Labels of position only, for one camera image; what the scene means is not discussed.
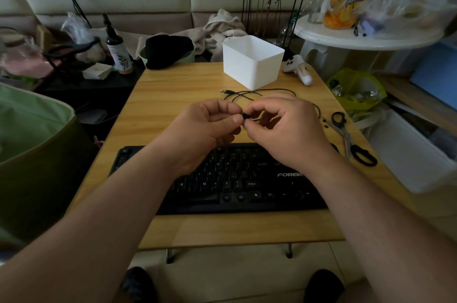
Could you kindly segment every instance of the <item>foot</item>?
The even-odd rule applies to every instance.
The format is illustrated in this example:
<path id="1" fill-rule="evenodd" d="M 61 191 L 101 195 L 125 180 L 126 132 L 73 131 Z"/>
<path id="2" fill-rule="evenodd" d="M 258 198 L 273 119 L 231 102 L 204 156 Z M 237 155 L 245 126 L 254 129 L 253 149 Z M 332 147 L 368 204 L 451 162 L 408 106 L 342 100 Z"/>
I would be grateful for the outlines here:
<path id="1" fill-rule="evenodd" d="M 343 283 L 333 272 L 319 269 L 306 286 L 303 303 L 335 303 L 343 291 Z"/>
<path id="2" fill-rule="evenodd" d="M 125 273 L 121 289 L 134 303 L 158 303 L 159 301 L 151 277 L 141 267 L 132 267 Z"/>

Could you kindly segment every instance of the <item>hand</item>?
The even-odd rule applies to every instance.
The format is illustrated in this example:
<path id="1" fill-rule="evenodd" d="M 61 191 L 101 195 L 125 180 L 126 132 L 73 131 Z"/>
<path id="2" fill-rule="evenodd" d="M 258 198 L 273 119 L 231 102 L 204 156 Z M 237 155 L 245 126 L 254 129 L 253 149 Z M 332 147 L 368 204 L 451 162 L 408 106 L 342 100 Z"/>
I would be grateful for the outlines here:
<path id="1" fill-rule="evenodd" d="M 242 109 L 224 100 L 191 104 L 150 144 L 160 150 L 175 178 L 193 172 L 208 153 L 241 132 Z"/>
<path id="2" fill-rule="evenodd" d="M 312 103 L 276 93 L 251 102 L 244 110 L 251 118 L 262 112 L 259 123 L 247 119 L 244 127 L 251 139 L 282 164 L 300 171 L 316 155 L 333 150 Z"/>

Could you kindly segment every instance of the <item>keyboard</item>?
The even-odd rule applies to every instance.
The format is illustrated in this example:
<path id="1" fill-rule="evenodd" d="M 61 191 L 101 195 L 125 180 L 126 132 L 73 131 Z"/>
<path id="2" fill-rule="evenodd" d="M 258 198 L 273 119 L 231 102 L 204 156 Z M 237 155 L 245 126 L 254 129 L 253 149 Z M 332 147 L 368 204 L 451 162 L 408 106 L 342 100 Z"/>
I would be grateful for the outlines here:
<path id="1" fill-rule="evenodd" d="M 141 148 L 119 150 L 110 174 Z M 259 144 L 232 143 L 212 150 L 193 173 L 176 179 L 157 214 L 325 208 L 323 198 L 305 176 L 277 162 Z"/>

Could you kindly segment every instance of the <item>white handheld device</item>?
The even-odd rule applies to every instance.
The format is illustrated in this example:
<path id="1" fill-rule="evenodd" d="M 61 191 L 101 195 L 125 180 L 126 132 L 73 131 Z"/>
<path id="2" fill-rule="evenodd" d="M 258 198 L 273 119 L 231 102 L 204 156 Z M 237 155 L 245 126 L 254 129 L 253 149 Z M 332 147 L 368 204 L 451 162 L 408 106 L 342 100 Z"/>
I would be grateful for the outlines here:
<path id="1" fill-rule="evenodd" d="M 286 62 L 283 67 L 283 72 L 295 72 L 306 86 L 310 86 L 313 83 L 313 78 L 306 68 L 305 61 L 298 54 L 294 55 L 292 59 L 289 59 Z"/>

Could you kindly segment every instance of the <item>space bar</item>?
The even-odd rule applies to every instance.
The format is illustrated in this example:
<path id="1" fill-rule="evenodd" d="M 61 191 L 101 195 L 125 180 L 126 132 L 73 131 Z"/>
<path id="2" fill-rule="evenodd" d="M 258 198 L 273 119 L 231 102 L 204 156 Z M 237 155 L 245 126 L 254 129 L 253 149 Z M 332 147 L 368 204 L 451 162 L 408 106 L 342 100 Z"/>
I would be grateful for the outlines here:
<path id="1" fill-rule="evenodd" d="M 195 198 L 189 198 L 186 204 L 219 204 L 219 195 L 203 195 Z"/>

